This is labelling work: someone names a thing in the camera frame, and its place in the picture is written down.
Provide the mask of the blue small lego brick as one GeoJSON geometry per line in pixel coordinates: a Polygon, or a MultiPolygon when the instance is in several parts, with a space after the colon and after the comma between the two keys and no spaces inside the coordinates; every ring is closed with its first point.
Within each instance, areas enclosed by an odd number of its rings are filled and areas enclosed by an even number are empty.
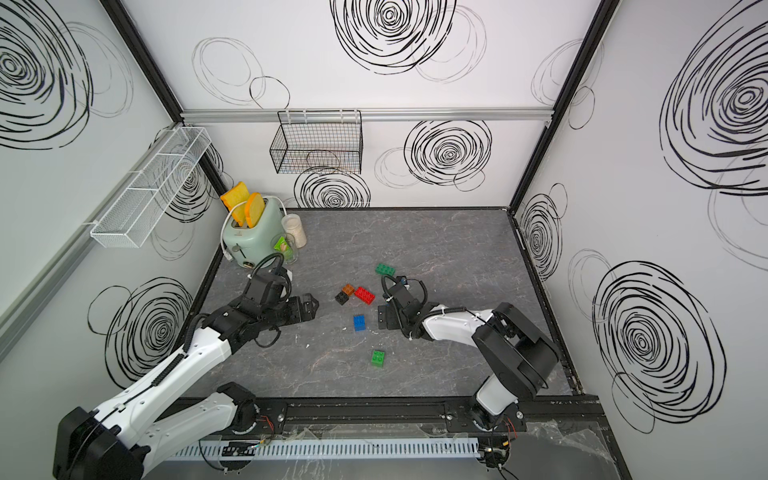
{"type": "Polygon", "coordinates": [[[355,315],[353,317],[353,328],[355,332],[361,332],[367,329],[364,315],[355,315]]]}

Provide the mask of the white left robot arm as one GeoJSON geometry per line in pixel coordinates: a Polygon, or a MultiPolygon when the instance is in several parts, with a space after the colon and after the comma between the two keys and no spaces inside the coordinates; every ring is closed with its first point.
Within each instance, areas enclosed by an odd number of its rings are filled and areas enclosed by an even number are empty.
{"type": "Polygon", "coordinates": [[[182,345],[142,378],[93,410],[77,407],[59,422],[54,477],[141,479],[212,433],[250,433],[264,417],[254,395],[235,382],[172,415],[166,411],[261,332],[310,321],[318,309],[312,295],[293,295],[288,271],[252,274],[242,295],[199,315],[182,345]]]}

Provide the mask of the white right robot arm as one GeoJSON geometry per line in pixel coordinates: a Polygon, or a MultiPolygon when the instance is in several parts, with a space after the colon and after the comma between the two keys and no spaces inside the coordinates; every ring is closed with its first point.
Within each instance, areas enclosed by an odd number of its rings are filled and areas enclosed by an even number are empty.
{"type": "Polygon", "coordinates": [[[422,297],[412,293],[405,276],[381,279],[382,311],[394,318],[394,328],[409,340],[451,341],[476,348],[492,374],[475,392],[473,421],[491,431],[509,407],[532,400],[548,386],[559,363],[559,351],[547,334],[508,302],[494,309],[448,307],[429,299],[423,282],[422,297]]]}

